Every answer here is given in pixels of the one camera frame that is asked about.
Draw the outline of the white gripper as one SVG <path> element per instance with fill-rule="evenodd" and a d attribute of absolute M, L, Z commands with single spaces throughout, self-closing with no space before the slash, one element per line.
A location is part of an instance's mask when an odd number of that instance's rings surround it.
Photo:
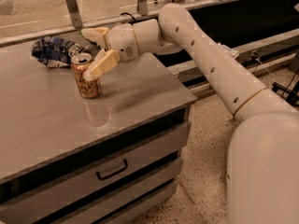
<path fill-rule="evenodd" d="M 120 59 L 122 62 L 127 62 L 138 56 L 135 32 L 130 23 L 117 25 L 110 31 L 108 27 L 84 28 L 81 33 L 85 39 L 102 48 L 83 73 L 86 81 L 93 81 L 112 70 L 118 65 Z"/>

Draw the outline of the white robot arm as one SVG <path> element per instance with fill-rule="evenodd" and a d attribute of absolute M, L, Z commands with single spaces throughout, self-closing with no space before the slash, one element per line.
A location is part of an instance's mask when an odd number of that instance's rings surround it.
<path fill-rule="evenodd" d="M 120 61 L 184 49 L 239 125 L 227 156 L 229 224 L 299 224 L 299 112 L 214 42 L 179 4 L 157 19 L 82 30 L 100 46 L 84 72 L 99 78 Z"/>

